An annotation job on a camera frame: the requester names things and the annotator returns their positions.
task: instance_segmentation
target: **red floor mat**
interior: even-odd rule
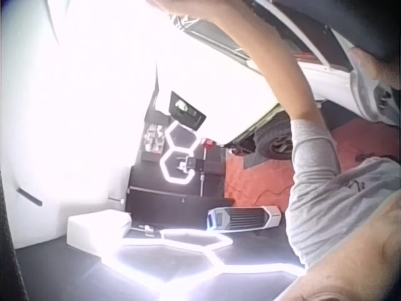
[[[384,124],[372,124],[355,119],[334,130],[341,168],[347,170],[358,163],[355,156],[374,153],[376,156],[400,152],[397,129]],[[243,158],[227,158],[225,195],[234,198],[236,206],[276,205],[285,211],[289,190],[293,185],[290,161],[268,161],[250,169],[243,169]]]

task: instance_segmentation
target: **white car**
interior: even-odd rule
[[[371,122],[398,125],[392,90],[347,56],[353,45],[294,9],[257,0],[254,11],[287,42],[317,102],[332,101]],[[158,58],[155,109],[243,156],[290,159],[288,116],[254,62],[215,25],[172,16],[176,30]]]

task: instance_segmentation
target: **bright light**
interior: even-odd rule
[[[168,229],[160,231],[160,238],[125,238],[125,246],[169,246],[179,250],[193,251],[204,255],[212,265],[210,269],[196,273],[190,276],[173,279],[169,282],[163,282],[144,272],[137,271],[128,265],[120,262],[115,256],[106,256],[102,262],[116,272],[137,282],[144,287],[160,293],[160,301],[185,300],[187,293],[199,284],[216,278],[221,274],[257,274],[257,273],[276,273],[286,272],[296,277],[305,274],[305,269],[296,265],[285,263],[271,263],[262,265],[226,265],[215,253],[216,250],[231,246],[233,240],[220,233],[211,231],[191,230],[191,229]],[[219,240],[207,246],[194,245],[192,243],[183,243],[169,239],[168,236],[201,236],[210,237]]]
[[[171,157],[171,155],[174,152],[180,152],[182,154],[186,154],[190,157],[194,156],[194,151],[198,147],[199,144],[201,144],[201,138],[196,137],[195,142],[191,145],[190,148],[186,149],[185,147],[179,147],[174,144],[173,138],[171,137],[172,131],[177,128],[180,124],[178,121],[173,122],[170,127],[165,130],[165,138],[167,143],[169,144],[170,149],[164,154],[164,156],[160,160],[160,168],[162,170],[163,176],[166,179],[166,181],[174,184],[181,184],[181,185],[186,185],[191,182],[191,180],[195,176],[195,171],[193,169],[190,169],[187,173],[187,176],[185,178],[178,178],[178,177],[172,177],[169,174],[169,170],[167,169],[167,166],[165,165],[167,159]]]

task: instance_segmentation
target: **garage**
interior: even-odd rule
[[[390,4],[245,3],[303,72],[340,171],[399,164],[399,87],[348,53],[399,58]],[[388,17],[366,42],[346,28],[372,9]],[[305,279],[291,112],[240,39],[146,1],[9,0],[1,18],[5,300],[262,301]]]

